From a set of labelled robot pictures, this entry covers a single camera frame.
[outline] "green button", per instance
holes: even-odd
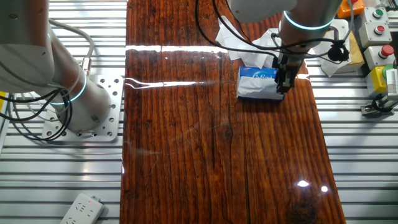
[[[379,16],[382,16],[383,15],[383,11],[380,10],[380,9],[376,9],[376,14],[379,15]]]

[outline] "wooden table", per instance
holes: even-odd
[[[203,47],[194,10],[127,4],[121,223],[345,223],[310,82],[280,104],[238,100],[242,62]],[[215,39],[211,1],[200,18]],[[254,40],[279,19],[243,27]]]

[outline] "orange object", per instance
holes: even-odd
[[[337,12],[337,16],[340,19],[344,19],[344,18],[351,16],[351,10],[349,8],[348,1],[351,1],[353,3],[353,9],[354,9],[355,16],[361,14],[365,9],[365,5],[363,4],[362,0],[354,0],[354,1],[353,0],[343,0],[343,3],[341,3],[341,6]]]

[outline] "blue led ring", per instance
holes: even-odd
[[[329,23],[327,23],[327,24],[325,24],[325,25],[323,25],[323,26],[319,26],[319,27],[307,27],[307,26],[303,26],[303,25],[300,25],[300,24],[294,22],[293,19],[291,19],[291,18],[287,15],[286,11],[284,11],[284,15],[285,15],[286,19],[287,19],[291,24],[293,24],[295,27],[298,27],[298,28],[300,28],[300,29],[305,29],[305,30],[320,30],[320,29],[323,29],[323,28],[326,28],[326,27],[330,26],[330,24],[333,22],[333,20],[335,20],[335,19],[333,18]]]
[[[84,75],[85,77],[85,84],[83,85],[83,88],[80,90],[79,94],[77,94],[75,97],[73,97],[73,99],[71,99],[69,102],[72,102],[73,100],[77,99],[85,90],[86,88],[86,84],[87,84],[87,77]],[[52,105],[63,105],[64,103],[50,103]]]

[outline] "red button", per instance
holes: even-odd
[[[391,45],[384,45],[381,49],[381,54],[388,57],[394,53],[394,48]]]
[[[384,32],[386,29],[384,28],[384,26],[377,26],[376,27],[377,31],[379,32]]]

